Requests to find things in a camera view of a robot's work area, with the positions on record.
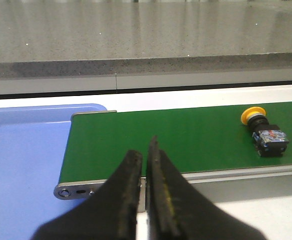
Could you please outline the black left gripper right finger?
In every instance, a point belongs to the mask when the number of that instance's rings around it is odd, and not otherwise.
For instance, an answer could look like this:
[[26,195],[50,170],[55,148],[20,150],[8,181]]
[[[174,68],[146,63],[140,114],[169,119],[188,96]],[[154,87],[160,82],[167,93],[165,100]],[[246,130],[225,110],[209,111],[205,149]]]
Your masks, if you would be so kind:
[[263,240],[256,228],[224,212],[197,191],[150,141],[146,209],[151,240]]

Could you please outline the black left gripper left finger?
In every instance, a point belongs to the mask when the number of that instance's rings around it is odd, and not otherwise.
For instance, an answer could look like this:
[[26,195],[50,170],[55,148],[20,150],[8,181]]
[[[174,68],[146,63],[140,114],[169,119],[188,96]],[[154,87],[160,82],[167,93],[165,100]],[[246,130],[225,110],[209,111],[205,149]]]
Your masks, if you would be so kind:
[[74,209],[41,225],[34,240],[134,240],[142,155],[127,151],[109,179]]

